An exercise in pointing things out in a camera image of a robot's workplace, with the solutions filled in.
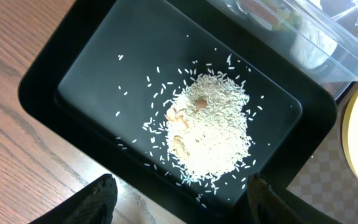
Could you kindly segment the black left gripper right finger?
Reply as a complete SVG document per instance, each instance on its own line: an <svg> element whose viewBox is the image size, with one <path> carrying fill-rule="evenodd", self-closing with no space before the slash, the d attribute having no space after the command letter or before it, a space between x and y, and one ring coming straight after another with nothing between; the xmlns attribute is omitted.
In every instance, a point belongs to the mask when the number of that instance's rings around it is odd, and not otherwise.
<svg viewBox="0 0 358 224"><path fill-rule="evenodd" d="M335 224L338 222L288 190L273 188L258 172L248 178L247 198L256 224Z"/></svg>

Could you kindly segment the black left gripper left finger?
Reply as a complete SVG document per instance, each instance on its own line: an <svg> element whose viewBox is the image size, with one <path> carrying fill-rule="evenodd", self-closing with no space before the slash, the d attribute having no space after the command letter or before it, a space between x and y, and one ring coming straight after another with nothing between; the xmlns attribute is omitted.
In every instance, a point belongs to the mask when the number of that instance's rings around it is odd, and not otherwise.
<svg viewBox="0 0 358 224"><path fill-rule="evenodd" d="M104 174L30 224L111 224L117 193L115 178Z"/></svg>

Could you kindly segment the rice pile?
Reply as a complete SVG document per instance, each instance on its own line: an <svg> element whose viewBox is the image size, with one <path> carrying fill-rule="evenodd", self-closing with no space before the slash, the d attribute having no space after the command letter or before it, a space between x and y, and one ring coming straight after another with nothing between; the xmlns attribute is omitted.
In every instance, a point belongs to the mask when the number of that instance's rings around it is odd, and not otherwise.
<svg viewBox="0 0 358 224"><path fill-rule="evenodd" d="M251 73L232 53L122 72L112 94L119 149L202 208L233 202L257 163L250 126L263 108L251 103Z"/></svg>

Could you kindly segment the white tissue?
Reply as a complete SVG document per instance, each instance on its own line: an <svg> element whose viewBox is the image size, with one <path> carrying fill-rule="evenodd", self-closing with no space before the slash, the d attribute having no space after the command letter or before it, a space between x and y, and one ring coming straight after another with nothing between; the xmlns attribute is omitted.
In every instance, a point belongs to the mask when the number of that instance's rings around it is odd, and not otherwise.
<svg viewBox="0 0 358 224"><path fill-rule="evenodd" d="M337 42L310 21L303 19L290 49L292 58L303 68L314 69L332 56Z"/></svg>

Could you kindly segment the green snack wrapper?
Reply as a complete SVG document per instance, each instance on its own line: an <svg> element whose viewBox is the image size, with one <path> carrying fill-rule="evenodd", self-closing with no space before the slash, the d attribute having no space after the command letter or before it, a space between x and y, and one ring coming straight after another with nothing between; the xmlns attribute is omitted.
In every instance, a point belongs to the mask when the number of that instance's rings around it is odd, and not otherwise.
<svg viewBox="0 0 358 224"><path fill-rule="evenodd" d="M260 26L267 30L288 29L286 24L299 28L301 18L283 1L239 0L239 5Z"/></svg>

